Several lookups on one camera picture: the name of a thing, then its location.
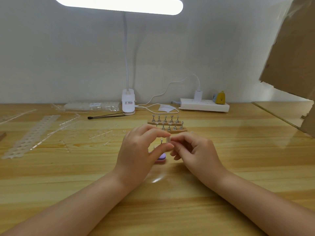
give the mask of label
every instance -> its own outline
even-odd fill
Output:
[[[100,107],[101,103],[91,103],[90,107]]]

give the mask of white plug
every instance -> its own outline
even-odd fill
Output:
[[[196,102],[201,102],[202,100],[202,91],[195,91],[195,97],[194,97],[194,100]]]

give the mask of cardboard box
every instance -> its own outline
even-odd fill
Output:
[[[315,100],[315,0],[293,0],[260,80]],[[315,105],[300,129],[315,138]]]

